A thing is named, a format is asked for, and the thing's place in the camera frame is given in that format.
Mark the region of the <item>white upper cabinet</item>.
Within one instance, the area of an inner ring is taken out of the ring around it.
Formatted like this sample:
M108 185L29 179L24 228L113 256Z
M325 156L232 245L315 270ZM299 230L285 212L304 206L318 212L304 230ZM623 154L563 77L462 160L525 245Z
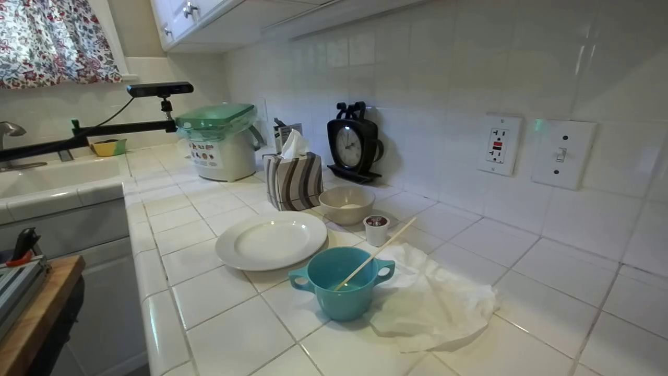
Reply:
M266 38L301 38L422 0L149 0L166 53L227 53Z

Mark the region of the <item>cream ceramic bowl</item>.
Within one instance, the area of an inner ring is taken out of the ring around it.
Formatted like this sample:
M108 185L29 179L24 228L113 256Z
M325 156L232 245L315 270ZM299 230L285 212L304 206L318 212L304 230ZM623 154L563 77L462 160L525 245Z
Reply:
M319 197L324 217L337 226L360 223L374 207L375 197L357 186L329 189Z

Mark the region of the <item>striped tissue box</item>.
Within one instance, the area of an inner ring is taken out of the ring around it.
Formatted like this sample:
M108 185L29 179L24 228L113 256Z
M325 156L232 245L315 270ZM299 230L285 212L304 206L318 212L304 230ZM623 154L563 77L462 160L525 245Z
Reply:
M266 199L278 212L302 212L319 206L322 156L291 129L279 152L264 156Z

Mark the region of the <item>black mantel clock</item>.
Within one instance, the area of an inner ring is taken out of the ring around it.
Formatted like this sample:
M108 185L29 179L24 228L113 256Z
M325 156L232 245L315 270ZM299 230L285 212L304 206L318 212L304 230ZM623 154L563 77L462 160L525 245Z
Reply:
M377 126L366 118L362 102L337 102L335 108L335 118L328 124L329 169L337 178L372 185L377 179L372 167L384 156Z

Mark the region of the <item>small white pod cup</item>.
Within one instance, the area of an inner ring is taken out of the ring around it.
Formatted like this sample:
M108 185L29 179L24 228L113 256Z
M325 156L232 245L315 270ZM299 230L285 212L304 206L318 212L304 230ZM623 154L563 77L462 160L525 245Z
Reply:
M386 216L368 216L362 228L372 245L381 245L387 240L390 220Z

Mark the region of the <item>wooden chopstick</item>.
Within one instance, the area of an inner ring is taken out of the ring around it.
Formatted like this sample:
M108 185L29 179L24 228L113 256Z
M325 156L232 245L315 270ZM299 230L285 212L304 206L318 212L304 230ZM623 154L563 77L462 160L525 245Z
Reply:
M377 246L375 253L372 253L366 261L360 261L345 280L339 280L334 289L334 293L337 293L339 289L349 286L349 282L370 264L374 261L384 249L387 249L390 245L394 245L404 230L409 230L412 226L417 217L410 217L401 230L397 230L381 246Z

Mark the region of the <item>white dinner plate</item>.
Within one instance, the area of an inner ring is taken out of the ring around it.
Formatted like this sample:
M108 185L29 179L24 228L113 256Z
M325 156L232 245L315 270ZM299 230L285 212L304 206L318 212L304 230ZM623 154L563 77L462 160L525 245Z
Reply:
M214 250L227 268L266 272L293 266L324 246L325 223L308 213L250 217L227 228Z

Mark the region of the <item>white bin green lid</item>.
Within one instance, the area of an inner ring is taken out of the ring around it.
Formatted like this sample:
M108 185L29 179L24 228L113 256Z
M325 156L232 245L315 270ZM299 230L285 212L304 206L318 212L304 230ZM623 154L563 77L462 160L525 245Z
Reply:
M236 183L256 172L255 152L264 144L253 104L216 104L184 113L178 129L189 161L205 179Z

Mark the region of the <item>white cloth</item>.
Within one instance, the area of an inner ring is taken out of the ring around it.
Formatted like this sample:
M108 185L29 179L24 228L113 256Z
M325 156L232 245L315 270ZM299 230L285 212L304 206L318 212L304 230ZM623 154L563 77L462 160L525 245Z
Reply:
M410 245L379 253L394 276L374 290L372 330L401 352L452 352L481 334L499 307L490 284L458 276Z

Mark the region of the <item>white power outlet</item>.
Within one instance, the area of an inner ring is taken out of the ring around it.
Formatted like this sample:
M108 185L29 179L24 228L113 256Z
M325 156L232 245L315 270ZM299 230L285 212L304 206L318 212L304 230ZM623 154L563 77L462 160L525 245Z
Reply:
M511 175L516 167L521 119L488 116L483 129L481 172Z

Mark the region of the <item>floral curtain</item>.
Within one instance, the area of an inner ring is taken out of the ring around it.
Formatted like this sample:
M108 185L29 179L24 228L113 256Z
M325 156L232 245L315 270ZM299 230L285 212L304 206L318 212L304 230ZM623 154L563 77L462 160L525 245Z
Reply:
M0 0L0 85L117 84L101 24L87 0Z

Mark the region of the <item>wooden side table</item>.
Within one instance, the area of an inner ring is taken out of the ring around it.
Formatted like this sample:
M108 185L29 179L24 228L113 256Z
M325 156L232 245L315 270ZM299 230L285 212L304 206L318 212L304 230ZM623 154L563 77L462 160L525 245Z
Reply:
M48 376L84 305L76 256L49 261L46 280L0 344L0 376Z

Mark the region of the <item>teal two-handled cup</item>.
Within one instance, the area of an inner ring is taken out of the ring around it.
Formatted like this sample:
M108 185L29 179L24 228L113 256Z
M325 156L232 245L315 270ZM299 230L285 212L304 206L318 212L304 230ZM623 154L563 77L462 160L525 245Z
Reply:
M392 276L390 260L374 260L354 246L334 246L290 272L287 280L293 289L312 293L329 319L347 322L360 318L372 305L374 289Z

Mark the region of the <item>white light switch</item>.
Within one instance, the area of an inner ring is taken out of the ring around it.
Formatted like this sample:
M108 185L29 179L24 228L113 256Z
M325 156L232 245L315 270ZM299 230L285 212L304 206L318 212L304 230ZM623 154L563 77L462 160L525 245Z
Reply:
M535 126L535 185L577 190L596 126L589 121L544 121Z

